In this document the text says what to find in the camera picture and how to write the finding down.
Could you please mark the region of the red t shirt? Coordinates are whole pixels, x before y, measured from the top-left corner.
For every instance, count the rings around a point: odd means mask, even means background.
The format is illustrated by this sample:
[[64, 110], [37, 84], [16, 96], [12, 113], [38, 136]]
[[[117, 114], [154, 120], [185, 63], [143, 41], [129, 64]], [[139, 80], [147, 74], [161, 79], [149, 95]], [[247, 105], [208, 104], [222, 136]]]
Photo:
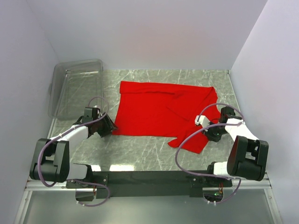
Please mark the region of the red t shirt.
[[213, 87], [122, 81], [120, 94], [113, 135], [172, 137], [168, 145], [177, 148], [200, 129], [200, 113], [211, 121], [220, 117]]

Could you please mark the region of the clear plastic bin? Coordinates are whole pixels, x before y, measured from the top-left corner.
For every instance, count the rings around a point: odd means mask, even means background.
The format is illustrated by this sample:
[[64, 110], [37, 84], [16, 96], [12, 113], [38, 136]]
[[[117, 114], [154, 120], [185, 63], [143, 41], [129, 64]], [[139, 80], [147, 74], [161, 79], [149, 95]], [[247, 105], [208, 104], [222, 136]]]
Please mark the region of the clear plastic bin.
[[53, 71], [48, 115], [61, 120], [78, 118], [96, 96], [104, 96], [100, 59], [59, 63]]

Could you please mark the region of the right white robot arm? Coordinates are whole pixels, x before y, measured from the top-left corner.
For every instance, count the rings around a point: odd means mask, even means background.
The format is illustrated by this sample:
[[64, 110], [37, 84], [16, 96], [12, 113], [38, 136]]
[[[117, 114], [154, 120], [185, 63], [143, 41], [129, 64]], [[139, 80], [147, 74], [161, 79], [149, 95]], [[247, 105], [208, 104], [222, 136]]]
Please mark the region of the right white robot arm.
[[225, 134], [230, 135], [234, 141], [228, 160], [214, 162], [213, 170], [205, 174], [208, 185], [216, 186], [221, 181], [221, 176], [242, 177], [254, 181], [264, 178], [269, 144], [251, 133], [243, 118], [236, 116], [235, 109], [223, 107], [217, 124], [205, 115], [197, 116], [195, 124], [204, 128], [202, 133], [209, 141], [219, 142]]

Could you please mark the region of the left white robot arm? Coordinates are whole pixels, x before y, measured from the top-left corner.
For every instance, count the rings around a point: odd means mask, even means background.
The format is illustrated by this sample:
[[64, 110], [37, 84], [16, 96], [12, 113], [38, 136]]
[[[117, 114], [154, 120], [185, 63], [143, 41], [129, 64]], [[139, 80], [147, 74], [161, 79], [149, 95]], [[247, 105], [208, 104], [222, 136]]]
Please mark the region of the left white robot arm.
[[71, 163], [70, 151], [94, 133], [103, 138], [117, 129], [107, 113], [101, 113], [97, 107], [86, 107], [84, 114], [67, 131], [50, 139], [41, 138], [37, 141], [30, 178], [40, 180], [47, 187], [67, 180], [77, 180], [84, 188], [91, 186], [91, 166]]

